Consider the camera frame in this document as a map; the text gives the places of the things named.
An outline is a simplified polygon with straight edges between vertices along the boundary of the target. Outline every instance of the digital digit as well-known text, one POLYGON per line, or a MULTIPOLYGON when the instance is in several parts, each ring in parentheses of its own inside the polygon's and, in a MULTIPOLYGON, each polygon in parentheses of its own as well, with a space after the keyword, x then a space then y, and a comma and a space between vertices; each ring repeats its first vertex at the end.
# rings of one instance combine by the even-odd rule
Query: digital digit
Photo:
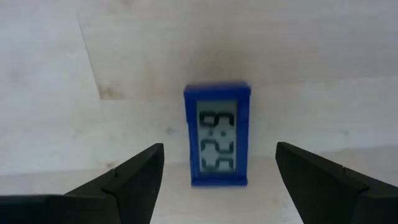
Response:
POLYGON ((218 170, 218 168, 220 167, 220 162, 219 163, 217 163, 217 161, 216 161, 216 165, 215 166, 208 166, 207 164, 206 164, 206 159, 204 159, 204 158, 202 158, 201 159, 201 167, 203 168, 203 169, 205 169, 206 171, 209 171, 209 172, 214 172, 214 171, 217 171, 218 170))
POLYGON ((218 125, 220 118, 214 111, 201 111, 199 113, 199 123, 201 127, 214 128, 218 125), (206 117, 213 117, 213 122, 208 123, 205 121, 206 117))
POLYGON ((219 112, 217 115, 219 118, 228 118, 229 125, 231 125, 232 127, 235 125, 234 114, 230 112, 219 112))
POLYGON ((217 158, 216 164, 214 166, 208 166, 206 159, 201 159, 201 167, 206 171, 217 171, 220 168, 220 162, 227 162, 229 168, 234 169, 234 160, 232 158, 217 158))
POLYGON ((216 151, 220 154, 232 154, 232 153, 234 153, 234 142, 231 142, 229 144, 229 149, 226 149, 226 150, 220 149, 220 145, 217 143, 216 151))
POLYGON ((214 139, 202 139, 200 141, 200 150, 204 151, 206 149, 206 144, 214 144, 214 147, 216 148, 216 151, 218 152, 220 150, 220 145, 218 142, 214 139))

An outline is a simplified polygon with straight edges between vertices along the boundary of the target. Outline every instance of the blue clock frame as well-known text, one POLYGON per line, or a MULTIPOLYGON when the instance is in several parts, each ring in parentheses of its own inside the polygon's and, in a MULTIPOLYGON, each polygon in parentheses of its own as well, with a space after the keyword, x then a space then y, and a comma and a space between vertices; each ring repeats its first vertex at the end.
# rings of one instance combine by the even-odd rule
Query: blue clock frame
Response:
POLYGON ((199 83, 184 89, 185 111, 190 140, 192 186, 247 185, 249 107, 251 88, 246 82, 199 83), (236 172, 204 174, 200 172, 197 101, 237 101, 236 172))

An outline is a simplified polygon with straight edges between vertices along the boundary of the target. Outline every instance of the clock base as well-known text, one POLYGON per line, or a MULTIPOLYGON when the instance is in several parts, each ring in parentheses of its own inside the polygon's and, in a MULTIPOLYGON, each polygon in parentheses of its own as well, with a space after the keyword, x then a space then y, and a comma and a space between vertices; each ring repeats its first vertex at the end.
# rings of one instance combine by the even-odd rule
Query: clock base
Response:
POLYGON ((247 177, 231 177, 225 178, 194 178, 191 180, 192 187, 205 187, 205 186, 247 186, 247 177))

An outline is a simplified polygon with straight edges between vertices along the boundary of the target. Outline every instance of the table surface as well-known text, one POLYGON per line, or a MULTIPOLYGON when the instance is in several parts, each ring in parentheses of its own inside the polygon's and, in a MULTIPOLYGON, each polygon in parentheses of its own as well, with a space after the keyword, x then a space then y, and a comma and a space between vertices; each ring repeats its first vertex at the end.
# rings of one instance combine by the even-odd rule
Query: table surface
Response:
MULTIPOLYGON (((322 153, 364 174, 398 185, 398 148, 322 153)), ((0 194, 64 194, 106 170, 0 176, 0 194)), ((188 164, 166 164, 151 223, 302 223, 273 158, 249 161, 247 187, 192 188, 188 164)))

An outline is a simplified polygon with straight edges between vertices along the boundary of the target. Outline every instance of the digital clock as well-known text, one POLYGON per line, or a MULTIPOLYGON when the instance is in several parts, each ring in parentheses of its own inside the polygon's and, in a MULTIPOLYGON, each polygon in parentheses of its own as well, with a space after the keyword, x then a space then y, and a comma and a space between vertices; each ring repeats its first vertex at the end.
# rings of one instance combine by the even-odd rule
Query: digital clock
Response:
POLYGON ((193 186, 248 184, 250 94, 246 82, 185 87, 193 186))

